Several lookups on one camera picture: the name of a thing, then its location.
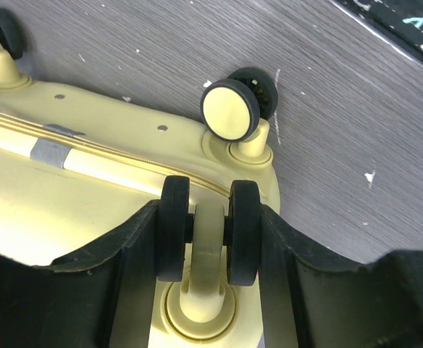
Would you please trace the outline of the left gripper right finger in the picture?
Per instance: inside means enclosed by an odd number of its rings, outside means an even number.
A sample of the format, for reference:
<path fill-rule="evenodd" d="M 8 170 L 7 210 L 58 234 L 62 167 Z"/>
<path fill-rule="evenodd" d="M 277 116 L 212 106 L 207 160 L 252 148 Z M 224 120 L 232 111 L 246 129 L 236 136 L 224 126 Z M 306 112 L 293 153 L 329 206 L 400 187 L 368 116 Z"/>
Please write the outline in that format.
<path fill-rule="evenodd" d="M 423 347 L 423 251 L 369 264 L 261 209 L 259 287 L 268 347 Z"/>

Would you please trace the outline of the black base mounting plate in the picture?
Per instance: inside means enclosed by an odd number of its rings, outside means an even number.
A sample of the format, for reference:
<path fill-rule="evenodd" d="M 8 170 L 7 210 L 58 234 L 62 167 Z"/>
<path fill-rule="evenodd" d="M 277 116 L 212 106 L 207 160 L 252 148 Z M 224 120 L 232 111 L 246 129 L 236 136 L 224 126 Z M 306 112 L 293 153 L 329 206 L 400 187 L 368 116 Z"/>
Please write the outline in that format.
<path fill-rule="evenodd" d="M 338 4 L 423 63 L 423 0 L 339 1 Z"/>

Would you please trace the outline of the yellow suitcase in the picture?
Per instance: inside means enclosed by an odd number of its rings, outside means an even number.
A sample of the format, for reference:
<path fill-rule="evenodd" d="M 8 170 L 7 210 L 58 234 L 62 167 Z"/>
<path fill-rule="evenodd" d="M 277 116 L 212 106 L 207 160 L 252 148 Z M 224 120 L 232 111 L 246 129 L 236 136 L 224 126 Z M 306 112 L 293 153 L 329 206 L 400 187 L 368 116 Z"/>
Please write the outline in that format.
<path fill-rule="evenodd" d="M 156 271 L 146 347 L 257 347 L 256 264 L 236 254 L 230 195 L 280 207 L 267 144 L 279 96 L 242 67 L 207 86 L 201 121 L 75 86 L 36 80 L 17 60 L 25 40 L 0 7 L 0 255 L 48 266 L 158 201 Z"/>

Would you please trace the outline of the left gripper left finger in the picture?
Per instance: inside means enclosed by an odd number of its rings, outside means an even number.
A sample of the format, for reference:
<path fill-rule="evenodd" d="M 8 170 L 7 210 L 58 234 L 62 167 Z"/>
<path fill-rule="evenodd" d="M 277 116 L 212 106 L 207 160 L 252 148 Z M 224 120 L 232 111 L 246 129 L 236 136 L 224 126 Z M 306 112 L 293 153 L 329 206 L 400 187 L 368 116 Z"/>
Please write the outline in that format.
<path fill-rule="evenodd" d="M 146 347 L 158 205 L 48 266 L 0 255 L 0 347 Z"/>

